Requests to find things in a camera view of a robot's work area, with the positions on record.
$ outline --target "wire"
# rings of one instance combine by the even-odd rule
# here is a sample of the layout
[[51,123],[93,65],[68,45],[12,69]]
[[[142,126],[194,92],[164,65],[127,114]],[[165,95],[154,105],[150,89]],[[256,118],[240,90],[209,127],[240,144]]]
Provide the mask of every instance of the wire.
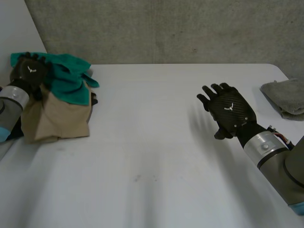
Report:
[[277,132],[273,126],[270,125],[267,128],[267,130],[272,132],[276,137],[280,138],[284,142],[284,144],[288,147],[289,150],[292,150],[295,147],[295,145],[293,145],[293,143],[289,139],[287,139],[281,133]]

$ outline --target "concrete wall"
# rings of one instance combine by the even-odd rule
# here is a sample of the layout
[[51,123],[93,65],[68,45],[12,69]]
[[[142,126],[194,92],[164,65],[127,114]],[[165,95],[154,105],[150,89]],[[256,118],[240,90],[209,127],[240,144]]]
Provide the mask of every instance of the concrete wall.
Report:
[[303,0],[26,0],[48,52],[92,64],[271,63],[304,72]]

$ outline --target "white logo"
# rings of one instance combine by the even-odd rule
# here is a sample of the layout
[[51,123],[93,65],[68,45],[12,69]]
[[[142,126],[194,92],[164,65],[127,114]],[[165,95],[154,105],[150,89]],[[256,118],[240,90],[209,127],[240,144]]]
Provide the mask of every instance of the white logo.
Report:
[[231,111],[233,111],[233,103],[231,104],[231,107],[229,107],[229,108],[224,108],[225,110],[231,110]]
[[32,70],[32,69],[30,69],[29,66],[28,66],[28,70],[29,70],[30,73],[36,72],[36,71],[37,71],[37,70]]

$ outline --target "folded gray cloth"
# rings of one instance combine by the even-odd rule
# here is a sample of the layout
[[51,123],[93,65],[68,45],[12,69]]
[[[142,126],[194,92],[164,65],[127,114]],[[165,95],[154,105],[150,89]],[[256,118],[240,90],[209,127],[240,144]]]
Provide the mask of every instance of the folded gray cloth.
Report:
[[261,91],[279,107],[283,118],[304,121],[304,80],[274,81],[262,85]]

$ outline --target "silver metal ring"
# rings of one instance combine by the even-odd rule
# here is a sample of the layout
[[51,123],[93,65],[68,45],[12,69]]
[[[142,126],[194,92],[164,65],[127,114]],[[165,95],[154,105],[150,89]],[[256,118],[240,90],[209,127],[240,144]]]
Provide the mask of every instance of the silver metal ring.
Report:
[[244,151],[257,165],[266,155],[280,148],[286,147],[273,133],[266,131],[252,137],[245,144]]
[[29,102],[29,95],[23,89],[16,86],[6,86],[0,91],[0,97],[9,98],[18,102],[24,109]]

